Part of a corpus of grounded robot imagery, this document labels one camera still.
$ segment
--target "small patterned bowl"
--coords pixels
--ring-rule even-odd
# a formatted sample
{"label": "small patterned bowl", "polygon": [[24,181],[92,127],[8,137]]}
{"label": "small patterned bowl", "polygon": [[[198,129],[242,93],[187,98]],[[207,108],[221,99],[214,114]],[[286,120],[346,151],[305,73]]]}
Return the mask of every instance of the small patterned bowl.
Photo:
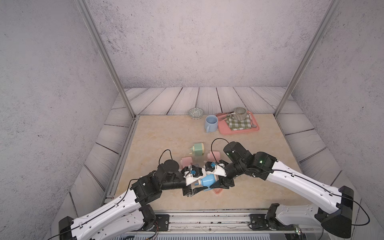
{"label": "small patterned bowl", "polygon": [[201,108],[191,108],[189,110],[189,116],[191,116],[193,119],[200,119],[202,118],[203,114],[204,111]]}

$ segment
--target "green checkered cloth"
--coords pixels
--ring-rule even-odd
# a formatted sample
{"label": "green checkered cloth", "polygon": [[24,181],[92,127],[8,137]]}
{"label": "green checkered cloth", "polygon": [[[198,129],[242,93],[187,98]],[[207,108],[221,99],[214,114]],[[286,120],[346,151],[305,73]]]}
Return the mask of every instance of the green checkered cloth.
{"label": "green checkered cloth", "polygon": [[227,122],[229,128],[232,131],[250,129],[252,127],[251,126],[251,120],[249,119],[248,114],[247,114],[247,117],[243,121],[237,121],[231,117],[228,117],[225,121]]}

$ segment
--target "blue cup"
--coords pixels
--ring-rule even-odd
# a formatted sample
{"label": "blue cup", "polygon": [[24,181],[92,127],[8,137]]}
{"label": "blue cup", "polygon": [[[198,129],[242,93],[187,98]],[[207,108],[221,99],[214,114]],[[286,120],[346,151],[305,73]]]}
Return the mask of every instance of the blue cup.
{"label": "blue cup", "polygon": [[207,133],[217,130],[218,119],[215,115],[209,115],[205,118],[204,128]]}

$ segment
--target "gray wall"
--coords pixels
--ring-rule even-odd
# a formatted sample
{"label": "gray wall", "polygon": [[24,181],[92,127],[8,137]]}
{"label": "gray wall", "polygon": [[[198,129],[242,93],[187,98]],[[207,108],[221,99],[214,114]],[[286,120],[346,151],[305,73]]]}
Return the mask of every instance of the gray wall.
{"label": "gray wall", "polygon": [[330,0],[87,0],[125,88],[286,86]]}
{"label": "gray wall", "polygon": [[384,226],[384,1],[344,1],[293,97]]}
{"label": "gray wall", "polygon": [[117,91],[73,0],[0,11],[0,239],[42,239]]}

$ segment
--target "metal base plate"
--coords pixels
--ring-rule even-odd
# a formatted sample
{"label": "metal base plate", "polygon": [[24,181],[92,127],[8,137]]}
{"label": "metal base plate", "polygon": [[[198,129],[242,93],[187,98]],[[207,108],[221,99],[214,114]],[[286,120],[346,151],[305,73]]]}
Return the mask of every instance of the metal base plate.
{"label": "metal base plate", "polygon": [[159,226],[159,232],[168,231],[169,214],[156,214],[156,222]]}

